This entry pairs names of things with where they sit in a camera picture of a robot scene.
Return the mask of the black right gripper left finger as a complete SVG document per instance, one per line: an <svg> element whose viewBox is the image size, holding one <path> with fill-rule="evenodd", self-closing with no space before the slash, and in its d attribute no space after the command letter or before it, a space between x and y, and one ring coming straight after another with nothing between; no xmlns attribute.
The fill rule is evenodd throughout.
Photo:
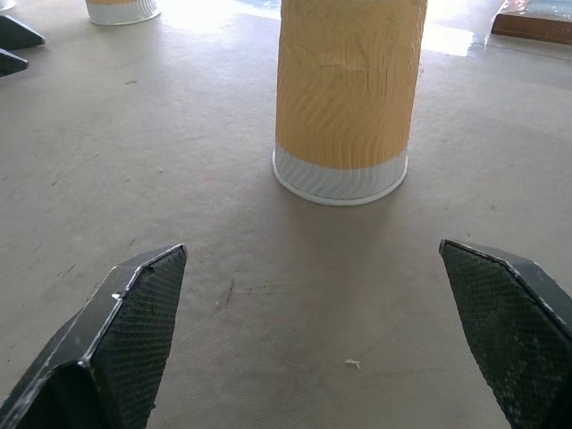
<svg viewBox="0 0 572 429"><path fill-rule="evenodd" d="M1 407L3 428L144 428L170 355L188 252L116 265Z"/></svg>

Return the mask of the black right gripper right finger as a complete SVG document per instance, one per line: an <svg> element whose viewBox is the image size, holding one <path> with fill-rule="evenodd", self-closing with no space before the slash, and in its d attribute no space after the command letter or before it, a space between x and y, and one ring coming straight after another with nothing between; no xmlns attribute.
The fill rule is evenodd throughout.
<svg viewBox="0 0 572 429"><path fill-rule="evenodd" d="M442 240L470 351L513 428L571 426L571 297L535 262Z"/></svg>

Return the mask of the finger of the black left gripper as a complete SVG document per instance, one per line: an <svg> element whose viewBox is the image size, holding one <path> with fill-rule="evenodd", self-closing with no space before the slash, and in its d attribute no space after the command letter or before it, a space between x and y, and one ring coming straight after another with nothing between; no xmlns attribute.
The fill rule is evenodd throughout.
<svg viewBox="0 0 572 429"><path fill-rule="evenodd" d="M29 26L9 15L0 16L0 47L4 50L43 46L46 40Z"/></svg>
<svg viewBox="0 0 572 429"><path fill-rule="evenodd" d="M23 72L29 68L29 62L18 55L0 49L0 77Z"/></svg>

